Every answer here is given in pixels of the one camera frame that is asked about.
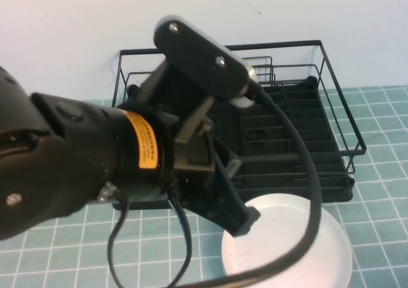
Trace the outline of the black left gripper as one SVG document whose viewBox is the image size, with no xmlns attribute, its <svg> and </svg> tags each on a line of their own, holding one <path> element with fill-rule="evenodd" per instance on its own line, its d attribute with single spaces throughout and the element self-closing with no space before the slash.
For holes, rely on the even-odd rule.
<svg viewBox="0 0 408 288">
<path fill-rule="evenodd" d="M 225 229 L 231 236 L 243 236 L 259 219 L 238 195 L 231 178 L 243 160 L 214 138 L 214 124 L 202 122 L 188 140 L 175 138 L 174 170 L 182 207 Z"/>
</svg>

